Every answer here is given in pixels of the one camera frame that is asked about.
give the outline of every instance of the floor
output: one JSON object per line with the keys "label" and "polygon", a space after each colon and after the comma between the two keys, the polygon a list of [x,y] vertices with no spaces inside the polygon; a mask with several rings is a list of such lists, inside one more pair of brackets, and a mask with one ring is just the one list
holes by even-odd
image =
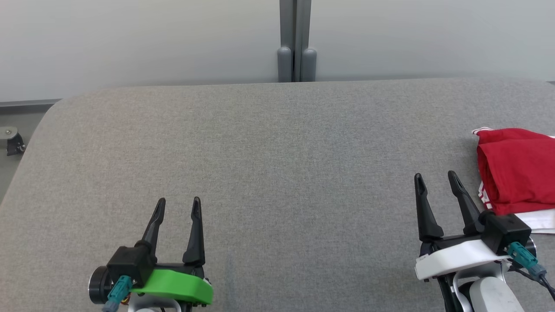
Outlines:
{"label": "floor", "polygon": [[[0,107],[0,127],[17,127],[26,144],[51,105]],[[6,140],[0,140],[0,202],[16,173],[22,155],[6,156]]]}

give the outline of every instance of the gray fabric surface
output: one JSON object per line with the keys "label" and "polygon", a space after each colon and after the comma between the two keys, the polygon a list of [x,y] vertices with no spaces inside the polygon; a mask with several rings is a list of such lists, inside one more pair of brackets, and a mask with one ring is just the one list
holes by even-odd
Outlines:
{"label": "gray fabric surface", "polygon": [[[447,171],[474,194],[477,137],[555,133],[555,88],[519,79],[140,87],[52,107],[0,207],[0,310],[99,311],[91,272],[138,240],[166,197],[158,259],[186,247],[203,203],[205,311],[442,311],[416,279],[413,175],[446,234]],[[555,239],[534,236],[555,284]],[[527,311],[545,289],[509,274]]]}

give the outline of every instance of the black cable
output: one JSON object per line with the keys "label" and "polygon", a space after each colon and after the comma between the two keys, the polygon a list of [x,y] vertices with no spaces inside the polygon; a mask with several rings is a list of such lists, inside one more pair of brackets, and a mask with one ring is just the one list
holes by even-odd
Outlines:
{"label": "black cable", "polygon": [[549,284],[549,282],[546,279],[546,276],[545,275],[540,275],[539,280],[543,282],[543,284],[546,286],[547,290],[549,291],[549,294],[553,298],[553,301],[555,301],[555,289],[553,287],[551,287],[551,285]]}
{"label": "black cable", "polygon": [[521,270],[521,269],[517,269],[517,268],[511,266],[511,267],[509,268],[509,272],[510,272],[510,271],[514,271],[514,272],[516,272],[516,273],[520,273],[520,274],[521,274],[522,276],[524,276],[525,278],[527,278],[527,279],[529,279],[529,280],[537,281],[540,285],[542,285],[543,287],[547,288],[547,286],[545,286],[545,284],[543,283],[543,281],[541,281],[541,280],[540,280],[540,281],[535,280],[530,274],[524,272],[524,271]]}

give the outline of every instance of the red towel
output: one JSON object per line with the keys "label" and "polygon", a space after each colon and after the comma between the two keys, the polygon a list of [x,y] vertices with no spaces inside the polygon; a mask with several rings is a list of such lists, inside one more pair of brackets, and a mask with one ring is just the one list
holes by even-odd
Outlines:
{"label": "red towel", "polygon": [[555,207],[555,139],[517,128],[477,135],[478,168],[496,214]]}

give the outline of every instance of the white wall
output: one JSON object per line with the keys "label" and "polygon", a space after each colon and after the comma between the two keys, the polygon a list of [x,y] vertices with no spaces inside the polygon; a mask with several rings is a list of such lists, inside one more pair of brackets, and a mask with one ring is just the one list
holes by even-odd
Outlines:
{"label": "white wall", "polygon": [[553,0],[315,0],[317,80],[555,80]]}
{"label": "white wall", "polygon": [[1,0],[0,102],[277,82],[278,0]]}

